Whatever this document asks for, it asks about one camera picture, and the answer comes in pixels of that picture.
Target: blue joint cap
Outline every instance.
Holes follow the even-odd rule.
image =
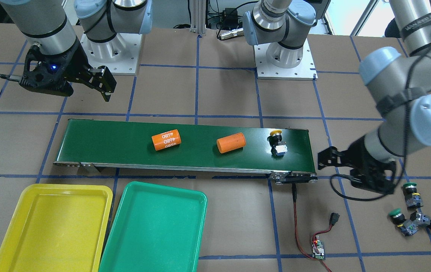
[[[76,0],[74,10],[79,19],[86,19],[93,16],[106,5],[106,0]]]
[[[148,34],[151,32],[151,26],[153,24],[153,16],[151,15],[151,0],[147,1],[147,6],[145,8],[145,15],[140,26],[139,34]]]
[[[7,5],[23,5],[27,2],[30,2],[31,0],[0,0],[1,3],[7,4]]]
[[[316,21],[316,11],[314,7],[306,1],[293,0],[287,10],[291,17],[306,26],[312,26]]]
[[[369,54],[365,60],[360,63],[359,69],[360,76],[365,86],[401,55],[402,54],[395,48],[389,46],[380,48]]]
[[[243,28],[244,28],[244,36],[249,45],[258,45],[257,35],[255,34],[255,25],[252,21],[252,14],[250,11],[246,11],[243,17]]]

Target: green tray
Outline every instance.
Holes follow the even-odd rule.
[[[178,129],[182,143],[155,151],[151,136]],[[274,157],[268,141],[274,128],[70,119],[55,165],[129,167],[215,172],[315,173],[309,132],[282,129],[288,153]],[[216,141],[242,132],[246,146],[221,154]]]
[[[99,272],[194,272],[204,193],[133,181],[123,191]]]

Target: black cable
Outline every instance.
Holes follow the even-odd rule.
[[[227,19],[227,17],[229,17],[229,15],[231,15],[234,11],[236,11],[238,8],[240,8],[240,7],[242,7],[242,6],[245,6],[245,5],[248,5],[248,4],[253,4],[253,3],[257,3],[257,2],[259,2],[259,1],[250,1],[250,2],[246,2],[246,3],[243,3],[243,4],[241,4],[241,5],[238,5],[238,7],[236,7],[235,9],[233,9],[231,12],[229,12],[229,14],[226,14],[226,18],[222,21],[222,22],[220,22],[221,24],[222,23],[224,23],[225,21],[226,21],[226,19]],[[219,31],[217,32],[217,38],[220,40],[220,31],[221,31],[221,29],[219,29]]]
[[[105,10],[103,11],[103,14],[101,14],[101,16],[98,18],[98,20],[96,20],[96,22],[94,22],[93,25],[91,25],[87,30],[85,30],[83,32],[83,34],[86,34],[89,31],[91,31],[101,21],[101,19],[103,19],[103,17],[105,16],[106,12],[108,11],[108,5],[111,5],[111,3],[110,2],[106,3]]]
[[[190,12],[190,0],[187,0],[187,8],[188,8],[188,19],[190,24],[192,24],[192,13]]]

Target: battery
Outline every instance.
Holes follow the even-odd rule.
[[[245,137],[241,132],[217,139],[217,148],[219,148],[220,153],[242,148],[245,144]]]
[[[155,146],[156,151],[176,146],[182,143],[179,131],[177,129],[153,135],[151,137],[151,140],[153,141],[153,146]]]

